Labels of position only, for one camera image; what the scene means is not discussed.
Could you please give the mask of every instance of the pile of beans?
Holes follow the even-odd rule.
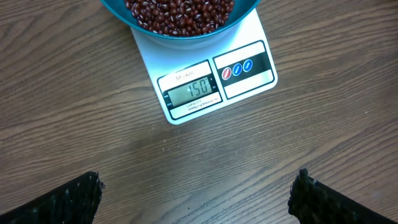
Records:
[[[145,30],[189,37],[208,34],[225,25],[235,0],[124,0]]]

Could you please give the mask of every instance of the kitchen scale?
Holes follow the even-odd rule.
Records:
[[[195,49],[168,47],[135,29],[132,33],[171,124],[269,90],[278,81],[255,9],[213,43]]]

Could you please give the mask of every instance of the brown tabletop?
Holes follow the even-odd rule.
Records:
[[[169,124],[95,0],[0,0],[0,213],[93,170],[95,223],[297,223],[298,170],[398,221],[398,1],[263,0],[279,82]]]

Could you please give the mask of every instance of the teal bowl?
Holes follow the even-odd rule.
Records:
[[[137,25],[137,20],[131,15],[131,11],[126,9],[123,0],[101,0],[106,8],[109,9],[117,18],[122,20],[124,23],[130,27],[139,30],[151,37],[168,39],[168,40],[195,40],[195,39],[206,39],[213,35],[217,35],[225,30],[228,30],[243,18],[245,18],[260,2],[260,0],[235,0],[235,7],[232,13],[229,14],[229,20],[225,23],[225,26],[219,27],[212,33],[205,35],[198,35],[192,37],[172,37],[166,35],[155,34],[148,30],[144,30]]]

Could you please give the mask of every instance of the wooden table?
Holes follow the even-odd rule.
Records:
[[[398,221],[398,1],[263,0],[279,83],[166,122],[97,0],[0,0],[0,213],[88,171],[95,223],[297,223],[301,168]]]

